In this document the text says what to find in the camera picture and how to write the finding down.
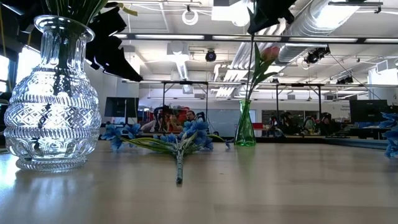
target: white wall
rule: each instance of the white wall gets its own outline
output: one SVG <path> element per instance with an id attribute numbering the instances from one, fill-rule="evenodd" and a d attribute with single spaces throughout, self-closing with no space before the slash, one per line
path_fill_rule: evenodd
<path id="1" fill-rule="evenodd" d="M 138 97 L 138 84 L 122 83 L 122 79 L 102 72 L 102 69 L 94 70 L 87 63 L 85 72 L 90 80 L 91 86 L 98 93 L 99 113 L 103 123 L 111 118 L 104 116 L 107 97 Z"/>

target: tulip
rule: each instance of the tulip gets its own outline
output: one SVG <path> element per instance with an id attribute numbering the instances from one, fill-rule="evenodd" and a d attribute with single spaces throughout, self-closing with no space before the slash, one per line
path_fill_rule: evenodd
<path id="1" fill-rule="evenodd" d="M 261 54 L 261 60 L 263 62 L 274 61 L 279 56 L 278 47 L 268 47 Z"/>

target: glass vase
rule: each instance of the glass vase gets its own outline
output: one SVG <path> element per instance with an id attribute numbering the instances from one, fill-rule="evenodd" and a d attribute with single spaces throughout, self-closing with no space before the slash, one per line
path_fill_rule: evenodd
<path id="1" fill-rule="evenodd" d="M 256 136 L 254 135 L 253 124 L 250 119 L 250 100 L 240 100 L 241 118 L 239 119 L 238 128 L 236 129 L 235 142 L 236 146 L 255 146 Z"/>
<path id="2" fill-rule="evenodd" d="M 83 70 L 94 32 L 77 21 L 39 16 L 41 63 L 18 83 L 4 116 L 7 150 L 21 169 L 58 171 L 83 165 L 98 141 L 98 95 Z"/>

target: green glass vase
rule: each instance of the green glass vase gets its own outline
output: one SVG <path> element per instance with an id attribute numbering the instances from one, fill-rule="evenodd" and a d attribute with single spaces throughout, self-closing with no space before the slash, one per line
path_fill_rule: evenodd
<path id="1" fill-rule="evenodd" d="M 256 136 L 254 135 L 253 124 L 250 119 L 251 100 L 240 100 L 241 118 L 235 134 L 235 146 L 255 146 Z"/>

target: table surface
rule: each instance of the table surface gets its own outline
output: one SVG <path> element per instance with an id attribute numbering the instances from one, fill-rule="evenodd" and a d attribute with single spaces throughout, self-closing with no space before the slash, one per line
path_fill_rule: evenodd
<path id="1" fill-rule="evenodd" d="M 29 172 L 0 155 L 0 223 L 394 223 L 398 162 L 382 150 L 257 144 L 188 156 L 113 153 L 100 141 L 81 169 Z"/>

